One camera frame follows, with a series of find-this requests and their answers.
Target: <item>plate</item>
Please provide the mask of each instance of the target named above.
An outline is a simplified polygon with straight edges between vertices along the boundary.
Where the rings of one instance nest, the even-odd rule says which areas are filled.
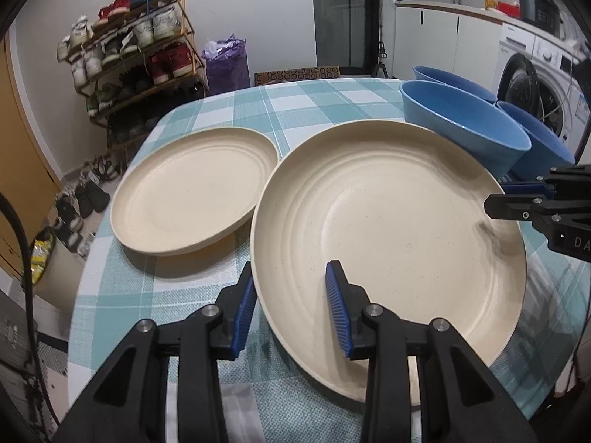
[[[157,256],[206,247],[246,222],[279,154],[262,133],[213,128],[166,144],[125,175],[111,226],[128,248]]]
[[[401,318],[447,318],[487,365],[508,342],[525,292],[517,222],[491,220],[484,201],[502,190],[451,141],[399,121],[328,128],[271,174],[250,234],[256,292],[271,329],[315,380],[365,399],[367,361],[336,339],[324,268]],[[411,402],[419,403],[416,364]]]

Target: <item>checkered tablecloth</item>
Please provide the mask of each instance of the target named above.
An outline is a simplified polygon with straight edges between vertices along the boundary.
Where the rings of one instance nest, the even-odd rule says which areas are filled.
[[[403,118],[392,79],[348,78],[291,82],[240,90],[188,103],[168,113],[132,166],[184,134],[212,126],[261,131],[281,156],[335,123]],[[156,258],[124,248],[110,226],[110,207],[92,246],[70,331],[69,397],[74,402],[92,374],[141,318],[158,324],[185,318],[236,283],[249,259],[249,224],[189,256]],[[583,327],[589,264],[548,250],[529,223],[521,230],[528,276],[518,326],[492,369],[527,417],[556,381]],[[168,385],[168,442],[176,441],[177,366]],[[220,362],[226,422],[233,442],[356,442],[361,405],[336,398],[310,380],[273,339],[260,306],[246,349]]]

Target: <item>bowl rim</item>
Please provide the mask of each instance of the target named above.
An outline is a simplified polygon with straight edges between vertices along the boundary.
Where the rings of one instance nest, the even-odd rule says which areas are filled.
[[[509,144],[509,143],[503,143],[502,141],[499,141],[495,138],[492,138],[488,135],[485,135],[479,131],[473,130],[472,128],[468,128],[467,126],[462,125],[461,123],[458,123],[456,121],[450,120],[449,118],[447,118],[446,116],[436,112],[435,110],[432,110],[431,108],[427,108],[425,105],[423,105],[422,103],[418,102],[417,100],[415,100],[413,97],[411,97],[406,91],[404,91],[404,85],[409,86],[409,84],[414,84],[414,85],[439,85],[445,88],[450,88],[451,91],[457,91],[459,93],[463,93],[466,96],[468,96],[469,98],[478,100],[479,103],[484,103],[490,107],[493,108],[493,111],[498,111],[500,112],[504,117],[508,118],[510,121],[512,121],[512,123],[514,125],[516,125],[516,128],[518,129],[518,131],[521,131],[522,134],[525,136],[525,138],[527,138],[527,141],[529,142],[529,145],[526,147],[523,146],[515,146],[514,144]],[[469,91],[465,91],[462,90],[461,88],[457,88],[457,87],[452,87],[451,85],[447,85],[445,83],[439,83],[436,81],[427,81],[424,79],[411,79],[408,81],[405,81],[403,84],[400,85],[400,93],[402,93],[403,98],[409,99],[410,101],[412,101],[413,103],[415,103],[415,105],[420,106],[422,109],[424,109],[425,111],[432,113],[436,116],[438,116],[439,118],[447,121],[448,123],[451,123],[454,126],[460,127],[463,130],[468,131],[469,133],[475,134],[481,138],[484,138],[485,140],[491,141],[492,143],[496,143],[498,145],[504,146],[506,148],[512,149],[512,150],[516,150],[516,151],[520,151],[520,152],[527,152],[529,150],[531,150],[531,139],[530,136],[527,134],[527,132],[524,130],[524,128],[517,123],[513,118],[511,118],[508,114],[506,114],[506,112],[502,111],[500,108],[498,108],[495,105],[491,105],[490,103],[486,102],[485,100],[473,95],[472,93],[470,93]]]
[[[517,121],[512,115],[509,114],[508,111],[506,111],[503,107],[504,106],[510,106],[510,108],[512,109],[517,109],[519,110],[519,113],[524,113],[526,115],[529,115],[530,117],[536,119],[540,125],[542,125],[542,127],[544,129],[546,129],[548,131],[548,133],[553,136],[554,138],[557,139],[558,144],[560,145],[560,151],[561,154],[558,154],[556,151],[554,151],[552,148],[550,148],[550,146],[548,146],[548,144],[546,144],[546,142],[539,137],[537,134],[535,134],[533,131],[531,131],[529,128],[526,128],[525,126],[523,126],[521,123],[519,123],[519,121],[517,121],[518,124],[521,125],[521,127],[525,130],[525,132],[530,136],[530,140],[531,138],[535,138],[537,141],[539,141],[541,144],[543,144],[547,149],[549,149],[553,154],[555,154],[557,157],[559,157],[561,160],[564,160],[565,162],[569,162],[572,161],[572,164],[574,164],[574,156],[570,153],[570,151],[568,151],[568,148],[566,148],[560,141],[560,138],[558,138],[558,136],[555,134],[555,132],[553,132],[550,128],[548,128],[546,125],[544,125],[544,123],[542,123],[541,121],[539,121],[535,116],[533,116],[531,113],[528,113],[527,111],[525,111],[523,108],[519,108],[517,105],[514,105],[513,103],[510,102],[504,102],[502,100],[499,100],[498,102],[496,102],[496,106],[497,108],[499,108],[501,111],[505,112],[507,115],[509,115],[511,118],[513,118],[515,121]]]
[[[485,100],[486,102],[489,102],[489,103],[491,103],[492,105],[494,105],[494,104],[495,104],[495,103],[496,103],[496,102],[499,100],[499,99],[498,99],[498,97],[497,97],[497,96],[496,96],[496,95],[495,95],[495,94],[494,94],[492,91],[490,91],[489,89],[487,89],[487,88],[483,87],[482,85],[479,85],[479,84],[478,84],[478,83],[476,83],[476,82],[473,82],[473,81],[472,81],[472,80],[470,80],[470,79],[464,78],[463,76],[456,75],[455,73],[451,73],[450,71],[446,71],[446,70],[444,70],[444,69],[435,68],[434,66],[424,66],[424,65],[417,65],[417,66],[413,66],[413,71],[414,71],[415,73],[421,73],[421,75],[424,75],[424,76],[426,76],[427,78],[436,79],[438,83],[443,83],[444,85],[448,85],[448,86],[450,86],[450,87],[457,88],[457,87],[455,87],[454,85],[452,85],[452,84],[450,84],[450,83],[446,83],[446,82],[444,82],[444,81],[441,81],[441,80],[440,80],[440,79],[438,79],[438,78],[435,78],[434,76],[431,76],[431,75],[428,75],[428,74],[426,74],[424,71],[422,71],[422,69],[423,69],[423,68],[426,68],[426,69],[429,69],[429,70],[440,71],[440,72],[442,72],[442,73],[447,73],[447,75],[454,76],[454,78],[458,78],[458,79],[460,79],[460,80],[462,80],[462,81],[465,81],[465,82],[467,82],[467,83],[469,83],[469,84],[476,85],[476,86],[477,86],[479,89],[481,89],[481,90],[482,90],[482,92],[483,92],[484,94],[488,94],[488,95],[490,95],[490,97],[489,97],[489,98],[485,98],[485,95],[478,96],[478,95],[475,95],[474,93],[472,93],[472,95],[474,95],[474,96],[478,96],[478,98],[480,98],[481,100]]]

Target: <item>metal pin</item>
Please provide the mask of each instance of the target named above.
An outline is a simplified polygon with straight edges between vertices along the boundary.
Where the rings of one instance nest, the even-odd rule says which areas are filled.
[[[135,325],[135,329],[141,331],[141,333],[147,333],[154,328],[154,322],[151,319],[141,319]]]
[[[205,316],[215,316],[219,313],[219,311],[220,309],[215,305],[205,305],[201,309],[201,313],[203,313]]]
[[[433,328],[437,331],[449,330],[449,322],[445,318],[436,318],[433,320]]]
[[[369,316],[380,316],[383,313],[383,308],[375,303],[367,305],[365,310]]]

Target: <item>blue bowl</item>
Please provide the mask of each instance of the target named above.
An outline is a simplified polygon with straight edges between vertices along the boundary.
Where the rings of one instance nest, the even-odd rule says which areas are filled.
[[[547,175],[553,166],[574,165],[574,157],[554,132],[527,111],[507,102],[496,105],[519,123],[530,136],[531,150],[519,158],[511,171],[521,179]]]
[[[468,93],[472,93],[475,97],[485,100],[485,102],[491,104],[496,103],[496,95],[494,93],[491,93],[486,88],[481,87],[469,79],[462,78],[442,69],[431,68],[430,66],[415,66],[413,71],[416,79],[444,83],[450,85],[450,87],[468,91]]]
[[[461,146],[495,178],[504,176],[531,148],[513,118],[468,91],[432,81],[400,85],[404,119]]]

